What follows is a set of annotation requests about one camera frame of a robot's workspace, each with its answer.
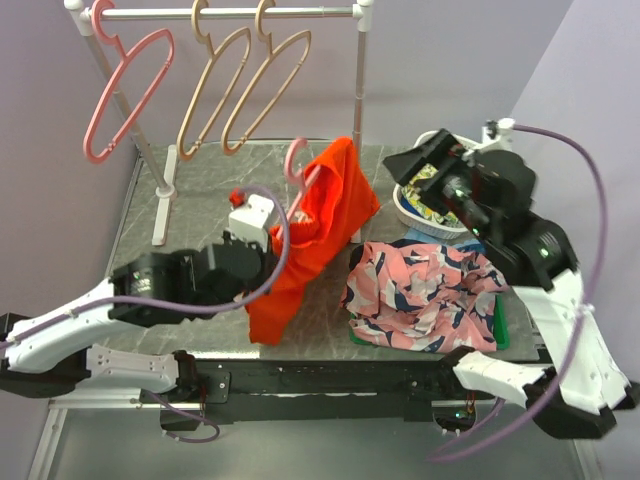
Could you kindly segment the orange shorts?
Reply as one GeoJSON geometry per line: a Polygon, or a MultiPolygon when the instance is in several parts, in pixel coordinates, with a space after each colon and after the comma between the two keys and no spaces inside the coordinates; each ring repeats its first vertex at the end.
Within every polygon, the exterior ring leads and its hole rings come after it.
{"type": "Polygon", "coordinates": [[[351,138],[334,140],[305,167],[304,173],[308,175],[316,167],[319,176],[297,208],[304,217],[289,223],[291,246],[285,268],[270,293],[246,307],[253,343],[280,343],[286,326],[302,305],[309,282],[380,208],[351,138]]]}

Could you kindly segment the pink patterned garment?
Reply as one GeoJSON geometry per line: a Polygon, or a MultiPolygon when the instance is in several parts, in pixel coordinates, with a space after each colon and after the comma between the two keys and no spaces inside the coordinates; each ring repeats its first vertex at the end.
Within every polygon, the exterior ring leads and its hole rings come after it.
{"type": "Polygon", "coordinates": [[[382,347],[447,354],[494,352],[503,274],[474,251],[400,240],[366,242],[351,255],[340,306],[354,336],[382,347]]]}

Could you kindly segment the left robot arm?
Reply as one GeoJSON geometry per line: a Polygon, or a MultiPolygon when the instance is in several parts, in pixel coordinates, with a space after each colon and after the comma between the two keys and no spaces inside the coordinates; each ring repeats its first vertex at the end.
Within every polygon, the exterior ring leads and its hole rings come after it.
{"type": "Polygon", "coordinates": [[[239,309],[271,290],[285,262],[270,243],[226,233],[222,243],[201,250],[144,254],[38,317],[6,314],[1,389],[44,399],[78,388],[134,388],[188,401],[202,387],[191,354],[133,354],[101,341],[239,309]]]}

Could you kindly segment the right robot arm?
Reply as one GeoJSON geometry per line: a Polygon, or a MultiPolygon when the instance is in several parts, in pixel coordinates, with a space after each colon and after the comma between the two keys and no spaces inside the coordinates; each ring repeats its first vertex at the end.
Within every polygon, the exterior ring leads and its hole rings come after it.
{"type": "Polygon", "coordinates": [[[484,246],[489,261],[526,307],[551,358],[548,368],[505,362],[467,346],[440,363],[440,391],[493,395],[524,409],[556,439],[595,440],[619,410],[639,404],[639,385],[618,368],[588,304],[565,231],[532,209],[536,174],[502,135],[470,148],[447,130],[385,158],[399,186],[413,185],[423,205],[454,214],[484,246]]]}

